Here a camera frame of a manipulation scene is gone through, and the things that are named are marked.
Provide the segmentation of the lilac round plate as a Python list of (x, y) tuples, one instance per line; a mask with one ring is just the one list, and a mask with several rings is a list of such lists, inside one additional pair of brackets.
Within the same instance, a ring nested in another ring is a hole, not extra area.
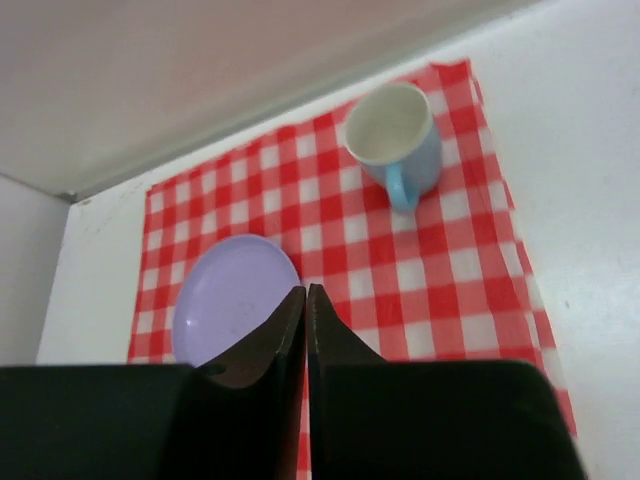
[(187, 275), (172, 321), (173, 356), (198, 367), (263, 324), (301, 284), (290, 258), (254, 234), (231, 236), (207, 250)]

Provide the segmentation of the white mug blue outside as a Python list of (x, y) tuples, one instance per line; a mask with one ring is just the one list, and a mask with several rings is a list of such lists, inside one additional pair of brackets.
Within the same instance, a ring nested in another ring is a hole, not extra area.
[(416, 210), (443, 168), (434, 114), (413, 83), (390, 83), (360, 99), (344, 123), (344, 146), (402, 213)]

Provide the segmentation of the red white checkered cloth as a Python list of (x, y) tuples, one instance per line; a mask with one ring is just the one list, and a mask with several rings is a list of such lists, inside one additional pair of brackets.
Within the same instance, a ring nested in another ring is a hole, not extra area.
[(409, 216), (341, 146), (339, 106), (281, 127), (153, 186), (146, 195), (128, 358), (170, 362), (180, 287), (216, 242), (252, 233), (279, 244), (304, 283), (388, 359), (519, 358), (567, 390), (514, 205), (466, 60), (408, 75), (444, 147), (438, 187)]

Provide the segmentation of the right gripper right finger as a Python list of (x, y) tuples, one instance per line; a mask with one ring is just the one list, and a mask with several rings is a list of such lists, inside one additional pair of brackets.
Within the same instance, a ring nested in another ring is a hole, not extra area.
[(519, 360), (390, 362), (338, 317), (306, 306), (316, 479), (582, 479), (552, 387)]

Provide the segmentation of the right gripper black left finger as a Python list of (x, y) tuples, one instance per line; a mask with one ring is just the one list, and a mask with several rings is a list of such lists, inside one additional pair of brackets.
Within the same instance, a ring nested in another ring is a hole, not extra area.
[(5, 479), (292, 479), (306, 291), (206, 364), (5, 367)]

